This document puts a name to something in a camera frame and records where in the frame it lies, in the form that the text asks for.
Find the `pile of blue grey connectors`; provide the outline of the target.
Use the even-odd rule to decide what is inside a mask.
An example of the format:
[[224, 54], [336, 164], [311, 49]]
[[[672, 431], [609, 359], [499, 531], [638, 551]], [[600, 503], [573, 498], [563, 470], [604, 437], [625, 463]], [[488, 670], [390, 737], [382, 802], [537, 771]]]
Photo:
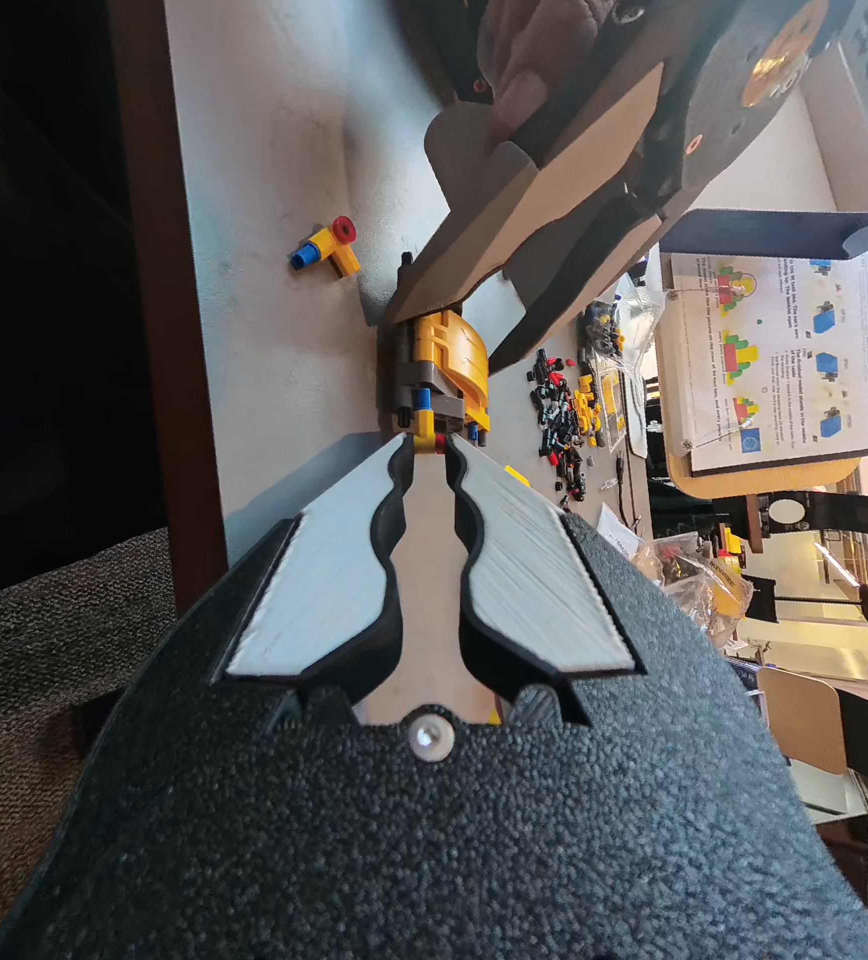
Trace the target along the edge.
[[598, 299], [584, 308], [576, 320], [579, 360], [623, 362], [625, 337], [620, 328], [620, 304], [620, 294], [614, 294], [610, 301]]

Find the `pile of black red pins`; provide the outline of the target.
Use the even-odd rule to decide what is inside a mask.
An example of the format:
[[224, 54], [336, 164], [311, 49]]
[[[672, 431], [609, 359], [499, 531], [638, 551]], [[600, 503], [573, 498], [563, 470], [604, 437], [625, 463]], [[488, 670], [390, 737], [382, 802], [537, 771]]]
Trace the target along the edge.
[[572, 387], [568, 369], [575, 366], [572, 359], [549, 355], [539, 348], [525, 374], [539, 429], [537, 454], [555, 471], [561, 509], [566, 509], [570, 501], [581, 503], [587, 497], [587, 461], [582, 448], [595, 439], [596, 405], [590, 401], [589, 392]]

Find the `printed picture card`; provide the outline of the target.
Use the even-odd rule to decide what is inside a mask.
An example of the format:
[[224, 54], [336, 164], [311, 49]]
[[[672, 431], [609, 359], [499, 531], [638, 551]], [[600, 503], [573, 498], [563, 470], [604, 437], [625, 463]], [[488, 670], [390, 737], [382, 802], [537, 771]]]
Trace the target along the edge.
[[668, 258], [662, 416], [689, 475], [868, 455], [868, 251]]

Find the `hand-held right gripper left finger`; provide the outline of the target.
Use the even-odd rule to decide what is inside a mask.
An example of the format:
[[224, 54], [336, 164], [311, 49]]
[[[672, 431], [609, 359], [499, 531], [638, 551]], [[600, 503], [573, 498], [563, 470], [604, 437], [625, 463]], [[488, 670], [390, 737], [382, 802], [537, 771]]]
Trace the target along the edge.
[[396, 436], [296, 515], [250, 595], [224, 679], [337, 688], [355, 705], [395, 671], [404, 620], [392, 555], [406, 529], [414, 438]]

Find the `cardboard box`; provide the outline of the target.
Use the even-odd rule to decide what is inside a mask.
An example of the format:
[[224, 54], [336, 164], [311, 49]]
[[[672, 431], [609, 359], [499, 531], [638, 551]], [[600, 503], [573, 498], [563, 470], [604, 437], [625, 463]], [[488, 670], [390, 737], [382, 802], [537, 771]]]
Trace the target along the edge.
[[833, 775], [868, 779], [868, 699], [772, 667], [756, 672], [781, 752]]

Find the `black flat stand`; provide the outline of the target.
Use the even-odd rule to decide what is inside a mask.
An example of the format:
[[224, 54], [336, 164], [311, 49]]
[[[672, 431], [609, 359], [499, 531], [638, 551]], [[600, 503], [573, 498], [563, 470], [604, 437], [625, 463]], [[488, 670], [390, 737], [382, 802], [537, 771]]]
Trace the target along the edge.
[[782, 490], [754, 498], [761, 533], [840, 531], [868, 536], [868, 495], [808, 490]]

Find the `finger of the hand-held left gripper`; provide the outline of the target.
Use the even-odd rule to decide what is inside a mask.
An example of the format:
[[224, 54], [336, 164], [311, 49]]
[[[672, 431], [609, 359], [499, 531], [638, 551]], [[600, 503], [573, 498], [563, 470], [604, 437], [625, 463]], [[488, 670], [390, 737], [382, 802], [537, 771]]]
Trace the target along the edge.
[[522, 318], [490, 354], [494, 375], [532, 354], [607, 291], [669, 229], [662, 213], [632, 199], [593, 200], [542, 227], [507, 263]]
[[491, 147], [485, 105], [458, 102], [436, 116], [424, 149], [449, 210], [405, 268], [386, 320], [463, 302], [532, 236], [607, 185], [655, 114], [664, 71], [656, 63], [606, 79], [539, 159], [512, 139]]

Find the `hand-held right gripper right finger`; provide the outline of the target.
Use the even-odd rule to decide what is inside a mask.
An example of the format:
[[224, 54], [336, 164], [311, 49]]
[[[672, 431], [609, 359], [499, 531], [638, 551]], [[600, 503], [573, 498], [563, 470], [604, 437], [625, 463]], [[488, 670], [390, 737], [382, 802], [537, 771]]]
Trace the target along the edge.
[[562, 710], [581, 709], [576, 683], [641, 673], [568, 516], [464, 438], [445, 442], [444, 463], [467, 554], [459, 643], [469, 673], [508, 704], [548, 687]]

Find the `yellow connector with blue pin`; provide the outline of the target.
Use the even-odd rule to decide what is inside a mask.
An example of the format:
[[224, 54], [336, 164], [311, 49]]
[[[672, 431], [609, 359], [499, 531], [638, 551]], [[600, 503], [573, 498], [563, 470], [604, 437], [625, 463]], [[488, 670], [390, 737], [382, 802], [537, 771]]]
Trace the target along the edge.
[[436, 417], [444, 417], [444, 402], [451, 397], [430, 387], [416, 387], [412, 393], [413, 443], [416, 453], [440, 454], [445, 452], [446, 438], [436, 428]]

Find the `pile of yellow angled beams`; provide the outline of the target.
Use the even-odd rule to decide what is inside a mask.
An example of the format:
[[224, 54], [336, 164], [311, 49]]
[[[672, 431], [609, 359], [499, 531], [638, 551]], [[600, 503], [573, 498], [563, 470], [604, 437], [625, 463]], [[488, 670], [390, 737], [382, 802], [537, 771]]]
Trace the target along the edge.
[[572, 401], [584, 443], [609, 453], [618, 451], [627, 430], [620, 369], [581, 362]]

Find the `grey desk with wooden edge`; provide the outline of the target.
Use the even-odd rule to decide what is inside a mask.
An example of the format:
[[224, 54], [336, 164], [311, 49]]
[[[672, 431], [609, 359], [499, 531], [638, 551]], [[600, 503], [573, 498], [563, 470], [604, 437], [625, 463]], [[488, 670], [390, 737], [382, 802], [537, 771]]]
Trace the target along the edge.
[[[176, 610], [388, 439], [380, 320], [447, 212], [407, 2], [109, 2]], [[339, 215], [360, 270], [288, 258]]]

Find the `large crumpled plastic bag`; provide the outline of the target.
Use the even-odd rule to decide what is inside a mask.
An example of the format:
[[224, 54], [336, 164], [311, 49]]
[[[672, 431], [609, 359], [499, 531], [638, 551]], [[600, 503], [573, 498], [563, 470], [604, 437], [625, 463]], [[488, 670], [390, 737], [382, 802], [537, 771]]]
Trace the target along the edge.
[[736, 631], [755, 594], [754, 586], [713, 554], [694, 532], [645, 542], [632, 563], [721, 652], [739, 648]]

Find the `yellow and grey brick assembly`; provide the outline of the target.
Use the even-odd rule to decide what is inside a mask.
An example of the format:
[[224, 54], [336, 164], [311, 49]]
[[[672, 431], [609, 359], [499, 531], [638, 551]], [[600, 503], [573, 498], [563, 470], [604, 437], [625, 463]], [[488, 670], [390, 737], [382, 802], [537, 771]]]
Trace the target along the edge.
[[491, 429], [489, 362], [486, 346], [464, 320], [460, 305], [398, 322], [393, 332], [392, 418], [395, 427], [413, 435], [413, 389], [430, 387], [451, 399], [436, 428], [461, 435], [484, 448]]

